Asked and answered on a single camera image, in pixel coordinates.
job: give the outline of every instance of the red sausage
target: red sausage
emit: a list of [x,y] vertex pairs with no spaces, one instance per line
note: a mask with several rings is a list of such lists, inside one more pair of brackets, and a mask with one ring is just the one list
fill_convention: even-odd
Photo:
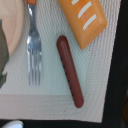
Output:
[[65,36],[62,35],[58,38],[57,48],[61,57],[61,61],[65,70],[75,106],[77,108],[81,108],[84,104],[84,98],[80,88],[71,51],[68,45],[68,40]]

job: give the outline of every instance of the dark table surface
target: dark table surface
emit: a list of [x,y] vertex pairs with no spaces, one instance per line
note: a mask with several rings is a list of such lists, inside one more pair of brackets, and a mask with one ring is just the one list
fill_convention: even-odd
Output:
[[[109,73],[103,121],[101,124],[80,121],[23,120],[24,128],[120,128],[128,87],[128,0],[121,1],[117,32]],[[0,120],[2,127],[8,120]]]

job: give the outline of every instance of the white placemat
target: white placemat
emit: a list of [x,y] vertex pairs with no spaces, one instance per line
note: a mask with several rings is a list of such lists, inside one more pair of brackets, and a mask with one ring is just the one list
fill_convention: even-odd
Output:
[[[0,118],[102,121],[120,0],[100,1],[108,26],[83,51],[75,41],[58,1],[37,1],[37,26],[43,50],[40,87],[28,85],[26,40],[29,14],[25,4],[23,36],[6,67],[7,83],[0,90]],[[56,40],[61,34],[69,40],[84,95],[85,104],[81,109],[73,104],[56,48]]]

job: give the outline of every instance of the silver fork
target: silver fork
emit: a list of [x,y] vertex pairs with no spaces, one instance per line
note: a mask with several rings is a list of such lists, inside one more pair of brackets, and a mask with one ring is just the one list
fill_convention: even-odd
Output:
[[41,77],[41,39],[36,28],[35,4],[28,3],[30,31],[27,39],[29,85],[40,85]]

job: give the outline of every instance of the fork handle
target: fork handle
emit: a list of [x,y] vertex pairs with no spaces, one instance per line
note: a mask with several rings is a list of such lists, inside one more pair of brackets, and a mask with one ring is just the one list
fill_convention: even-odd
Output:
[[36,0],[26,0],[27,4],[36,5]]

